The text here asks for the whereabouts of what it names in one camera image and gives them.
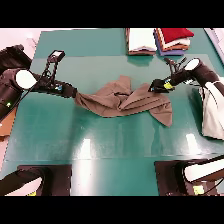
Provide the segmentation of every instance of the table surface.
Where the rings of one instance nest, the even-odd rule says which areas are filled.
[[[199,57],[224,76],[205,31],[191,30],[195,36],[187,59]],[[57,80],[81,93],[94,93],[120,74],[131,77],[133,89],[169,75],[163,57],[126,56],[125,48],[123,29],[42,32],[31,71],[42,73],[47,56],[57,49],[66,53]],[[224,152],[223,141],[201,135],[202,102],[196,87],[182,84],[169,98],[173,125],[167,128],[149,112],[102,118],[73,99],[30,93],[19,106],[0,178],[18,165],[72,164],[71,195],[158,195],[155,161],[212,158]]]

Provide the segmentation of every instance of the yellow sticker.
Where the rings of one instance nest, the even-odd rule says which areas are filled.
[[[172,89],[173,88],[173,86],[169,82],[167,82],[166,84],[164,84],[164,87],[166,89]]]
[[[37,195],[37,192],[34,191],[33,193],[28,194],[27,196],[36,196],[36,195]]]
[[[193,186],[193,188],[194,188],[195,195],[199,195],[199,194],[204,194],[205,193],[204,188],[203,188],[202,185]]]

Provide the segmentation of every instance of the cardboard box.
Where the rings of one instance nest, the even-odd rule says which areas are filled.
[[[10,135],[16,117],[16,111],[17,108],[13,109],[13,111],[1,122],[0,137]]]

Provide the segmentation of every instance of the red cloth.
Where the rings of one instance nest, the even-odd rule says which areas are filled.
[[[194,33],[186,28],[161,28],[165,43],[179,38],[193,37]]]

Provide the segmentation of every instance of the black base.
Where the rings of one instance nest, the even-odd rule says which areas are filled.
[[[17,170],[28,170],[30,168],[40,168],[48,170],[46,175],[46,184],[41,186],[37,196],[70,196],[72,165],[19,165]]]
[[[203,162],[207,159],[193,159],[193,160],[173,160],[173,161],[156,161],[154,163],[156,169],[157,185],[160,196],[187,196],[195,195],[193,186],[202,185],[204,191],[207,191],[215,186],[215,182],[200,182],[192,185],[184,180],[178,178],[176,175],[176,164],[179,162]],[[216,195],[217,190],[214,188],[207,195]]]

